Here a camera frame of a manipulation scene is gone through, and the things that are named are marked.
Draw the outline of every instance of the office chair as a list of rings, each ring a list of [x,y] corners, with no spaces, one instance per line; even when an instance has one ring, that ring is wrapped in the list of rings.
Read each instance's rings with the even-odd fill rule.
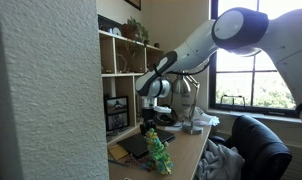
[[[292,160],[290,150],[279,137],[267,126],[247,115],[234,121],[232,135],[226,141],[217,136],[209,139],[229,148],[237,148],[245,159],[241,169],[243,180],[280,179]]]

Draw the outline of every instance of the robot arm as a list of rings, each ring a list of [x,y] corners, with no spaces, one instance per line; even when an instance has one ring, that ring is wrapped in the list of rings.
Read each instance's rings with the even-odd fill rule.
[[[265,51],[287,83],[302,119],[302,9],[269,20],[264,13],[234,8],[216,21],[209,20],[196,29],[175,50],[140,77],[136,91],[145,99],[165,97],[170,83],[161,76],[170,71],[193,69],[219,48],[239,55]],[[146,103],[143,108],[153,108]]]

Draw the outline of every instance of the desk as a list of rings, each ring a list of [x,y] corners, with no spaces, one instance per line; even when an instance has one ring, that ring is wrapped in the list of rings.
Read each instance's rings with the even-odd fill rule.
[[[157,171],[147,172],[138,167],[123,167],[109,163],[109,177],[111,180],[124,180],[126,177],[132,180],[193,179],[210,130],[211,126],[205,126],[203,128],[203,133],[196,135],[190,135],[183,131],[172,131],[175,134],[176,139],[170,142],[167,148],[168,153],[171,155],[171,161],[173,162],[172,175],[161,175]],[[139,127],[123,138],[138,132],[140,132]]]

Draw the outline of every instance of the picture frame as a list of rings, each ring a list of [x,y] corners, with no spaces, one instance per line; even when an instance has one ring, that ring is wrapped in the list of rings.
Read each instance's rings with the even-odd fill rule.
[[[106,131],[129,126],[128,96],[107,97],[104,100]]]
[[[141,0],[124,0],[141,11]]]

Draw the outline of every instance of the cloth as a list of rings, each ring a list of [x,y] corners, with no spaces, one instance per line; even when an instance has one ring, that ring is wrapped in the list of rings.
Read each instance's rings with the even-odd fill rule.
[[[216,145],[208,139],[199,161],[196,180],[240,180],[244,159],[236,148]]]

